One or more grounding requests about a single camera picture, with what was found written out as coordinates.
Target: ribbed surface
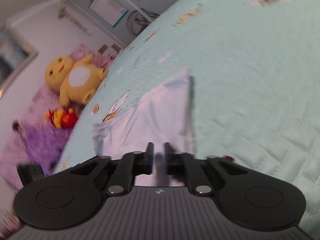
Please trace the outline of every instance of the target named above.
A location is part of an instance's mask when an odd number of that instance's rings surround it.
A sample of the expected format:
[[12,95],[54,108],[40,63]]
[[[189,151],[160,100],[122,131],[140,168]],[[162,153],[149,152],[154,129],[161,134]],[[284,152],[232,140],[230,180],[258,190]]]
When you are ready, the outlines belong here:
[[60,231],[22,228],[10,240],[305,240],[298,228],[258,232],[227,220],[209,198],[185,187],[134,187],[123,197],[109,198],[91,220]]

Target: red plush toy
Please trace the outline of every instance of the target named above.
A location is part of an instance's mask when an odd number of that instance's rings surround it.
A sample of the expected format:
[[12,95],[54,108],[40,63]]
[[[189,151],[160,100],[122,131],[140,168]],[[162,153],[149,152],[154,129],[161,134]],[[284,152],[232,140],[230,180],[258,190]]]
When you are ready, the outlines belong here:
[[72,108],[67,108],[65,110],[58,108],[54,111],[50,111],[44,116],[49,119],[53,127],[55,128],[73,128],[78,121],[78,117]]

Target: framed picture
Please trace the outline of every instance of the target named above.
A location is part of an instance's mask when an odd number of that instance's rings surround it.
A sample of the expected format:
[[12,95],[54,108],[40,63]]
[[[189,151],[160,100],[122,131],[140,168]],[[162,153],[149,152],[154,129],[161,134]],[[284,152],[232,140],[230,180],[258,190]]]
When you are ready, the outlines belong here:
[[6,26],[0,27],[0,98],[37,55],[18,34]]

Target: mattress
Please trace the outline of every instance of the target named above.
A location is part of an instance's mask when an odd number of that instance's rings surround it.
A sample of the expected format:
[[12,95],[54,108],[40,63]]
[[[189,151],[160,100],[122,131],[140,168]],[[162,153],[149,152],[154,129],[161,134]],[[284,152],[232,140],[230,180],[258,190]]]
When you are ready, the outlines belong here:
[[231,155],[297,186],[307,200],[300,226],[319,238],[319,2],[179,0],[115,60],[56,172],[94,156],[92,124],[123,94],[121,111],[188,68],[197,158]]

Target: yellow dinosaur plush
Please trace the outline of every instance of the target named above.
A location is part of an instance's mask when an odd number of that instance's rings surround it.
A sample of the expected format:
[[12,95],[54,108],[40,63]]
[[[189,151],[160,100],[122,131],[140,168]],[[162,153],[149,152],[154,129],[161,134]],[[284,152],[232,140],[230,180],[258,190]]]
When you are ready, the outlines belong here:
[[61,106],[68,107],[70,101],[86,105],[93,97],[108,70],[90,64],[92,60],[91,54],[77,62],[60,56],[49,64],[44,79],[51,89],[60,91]]

